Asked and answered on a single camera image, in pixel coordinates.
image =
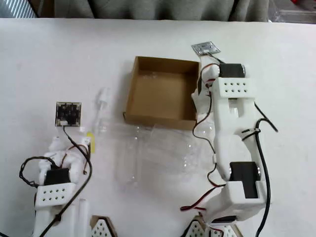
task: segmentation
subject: circuit board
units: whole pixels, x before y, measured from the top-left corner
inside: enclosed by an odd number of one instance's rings
[[[80,102],[57,102],[55,126],[61,126],[61,121],[67,121],[67,126],[80,126],[81,103]]]

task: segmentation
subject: open cardboard box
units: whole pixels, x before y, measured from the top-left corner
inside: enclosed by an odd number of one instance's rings
[[[166,58],[135,58],[125,121],[145,126],[192,130],[199,63]]]

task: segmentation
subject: black cable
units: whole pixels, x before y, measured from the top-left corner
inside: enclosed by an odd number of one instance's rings
[[[275,131],[278,132],[277,128],[272,124],[272,122],[270,120],[268,120],[267,118],[261,118],[259,119],[257,122],[256,122],[256,128],[259,128],[259,125],[262,121],[265,121],[267,122],[268,124],[271,125],[271,127],[275,128]],[[261,159],[261,162],[262,162],[262,166],[263,166],[263,170],[264,170],[264,173],[265,173],[265,178],[266,178],[266,184],[267,184],[267,200],[266,200],[266,208],[265,208],[265,212],[263,214],[263,217],[262,217],[262,221],[260,223],[260,226],[257,230],[257,233],[256,233],[256,237],[259,236],[260,232],[262,231],[265,223],[266,223],[266,220],[267,220],[267,217],[268,217],[268,213],[269,213],[269,209],[270,209],[270,202],[271,202],[271,187],[270,187],[270,178],[269,178],[269,174],[268,174],[268,168],[267,168],[267,164],[266,164],[266,161],[265,161],[265,158],[264,158],[264,155],[263,155],[263,152],[262,152],[262,148],[261,148],[261,144],[260,144],[260,139],[259,139],[259,131],[255,132],[255,139],[256,139],[256,143],[257,143],[257,147],[258,147],[258,151],[259,151],[259,155],[260,155],[260,159]]]
[[[219,58],[213,56],[213,54],[211,54],[211,53],[207,53],[207,55],[210,56],[211,58],[215,58],[215,59],[216,59],[218,62],[220,62],[220,63],[224,63],[222,60],[220,60]]]
[[[35,183],[35,181],[29,181],[27,180],[24,175],[23,175],[23,171],[24,168],[27,164],[27,162],[33,160],[33,159],[45,159],[48,160],[49,162],[51,162],[51,164],[53,165],[54,168],[58,168],[58,166],[56,165],[56,163],[49,157],[31,157],[31,158],[27,158],[22,164],[21,164],[21,168],[20,168],[20,172],[19,172],[19,177],[27,184],[30,185],[31,187],[35,187],[37,188],[39,185],[37,183]]]
[[[0,236],[1,237],[9,237],[9,236],[5,235],[4,233],[1,233],[1,232],[0,232]]]
[[[210,98],[210,103],[209,103],[208,112],[207,112],[205,118],[203,118],[200,122],[198,122],[198,120],[196,120],[196,123],[195,123],[195,125],[194,125],[194,127],[193,127],[193,129],[192,129],[192,134],[193,134],[193,136],[195,136],[196,138],[203,139],[203,140],[207,141],[207,142],[209,143],[209,145],[211,146],[213,153],[215,154],[215,149],[214,149],[214,147],[213,147],[211,141],[208,140],[207,138],[196,136],[195,133],[194,133],[195,128],[196,128],[200,123],[202,123],[203,121],[205,121],[205,120],[208,118],[208,116],[210,115],[210,113],[211,113],[211,109],[212,109],[212,94],[211,94],[211,92],[209,93],[209,98]]]
[[[260,156],[260,159],[261,159],[261,163],[262,163],[262,167],[263,167],[263,170],[264,170],[264,173],[265,173],[265,179],[266,179],[266,187],[267,187],[267,199],[266,199],[266,208],[265,208],[265,212],[263,214],[263,217],[262,217],[262,221],[260,223],[260,226],[258,227],[258,230],[256,232],[256,236],[255,237],[258,237],[260,232],[263,230],[263,227],[266,223],[266,220],[267,220],[267,217],[268,217],[268,213],[269,213],[269,209],[270,209],[270,202],[271,202],[271,186],[270,186],[270,178],[269,178],[269,173],[268,173],[268,168],[267,168],[267,164],[266,164],[266,160],[265,160],[265,157],[263,155],[263,152],[262,152],[262,148],[261,148],[261,144],[260,144],[260,139],[259,139],[259,133],[261,132],[259,126],[260,126],[260,123],[262,121],[264,122],[267,122],[273,129],[275,132],[278,132],[278,129],[274,126],[274,124],[268,119],[268,117],[261,111],[261,109],[258,107],[258,105],[256,103],[255,104],[255,107],[256,109],[259,111],[259,113],[263,116],[263,118],[259,119],[257,122],[256,122],[256,125],[255,125],[255,131],[252,132],[251,134],[245,136],[243,138],[243,140],[245,140],[246,138],[252,136],[252,135],[255,135],[255,140],[256,140],[256,144],[257,144],[257,148],[258,148],[258,152],[259,152],[259,156]]]
[[[210,174],[212,174],[215,170],[216,170],[216,168],[217,168],[217,163],[215,163],[215,165],[214,165],[214,168],[210,171],[210,172],[208,172],[207,173],[207,180],[211,183],[211,185],[213,185],[214,187],[217,187],[217,188],[219,188],[219,187],[223,187],[223,186],[225,186],[225,184],[216,184],[216,183],[214,183],[210,178],[209,178],[209,176],[210,176]]]
[[[256,109],[259,111],[259,113],[268,120],[268,123],[270,124],[270,126],[274,129],[275,132],[278,132],[277,128],[275,127],[275,125],[270,121],[270,119],[268,119],[268,117],[261,111],[261,109],[259,108],[259,106],[256,104],[255,102],[255,107]]]
[[[54,225],[54,223],[58,220],[61,219],[61,215],[67,210],[67,208],[71,205],[71,203],[76,199],[76,197],[82,192],[82,190],[84,189],[84,187],[87,185],[87,183],[89,182],[91,175],[92,175],[92,164],[91,161],[88,157],[88,155],[80,148],[80,146],[73,141],[73,139],[67,134],[67,132],[65,131],[65,126],[63,126],[63,131],[65,132],[65,134],[67,135],[68,139],[70,140],[70,142],[82,153],[82,155],[84,156],[84,158],[86,159],[87,163],[89,164],[89,175],[86,179],[86,181],[83,183],[83,185],[78,189],[78,191],[74,194],[74,196],[69,200],[69,202],[63,207],[63,209],[61,209],[61,211],[55,216],[55,218],[49,223],[49,225],[46,227],[46,229],[41,233],[41,235],[39,237],[43,237],[48,230]]]

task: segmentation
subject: white table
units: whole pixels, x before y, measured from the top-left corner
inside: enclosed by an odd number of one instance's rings
[[[95,95],[108,86],[110,116],[122,121],[136,55],[197,61],[190,45],[212,40],[223,61],[246,65],[258,87],[257,103],[280,130],[263,126],[274,203],[261,236],[314,236],[315,39],[314,25],[1,19],[0,231],[32,233],[35,189],[18,171],[26,158],[47,150],[56,101],[82,102],[81,123],[88,126]],[[181,213],[179,206],[209,188],[204,173],[177,183],[143,170],[142,189],[123,189],[114,180],[114,153],[102,147],[93,164],[83,196],[93,214],[111,217],[120,237],[179,236],[195,213]],[[27,175],[36,174],[37,166],[28,166]],[[262,214],[238,224],[244,236],[254,236]]]

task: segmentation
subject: gray fabric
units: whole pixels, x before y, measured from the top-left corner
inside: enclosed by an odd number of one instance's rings
[[[269,0],[55,0],[56,17],[267,21]]]

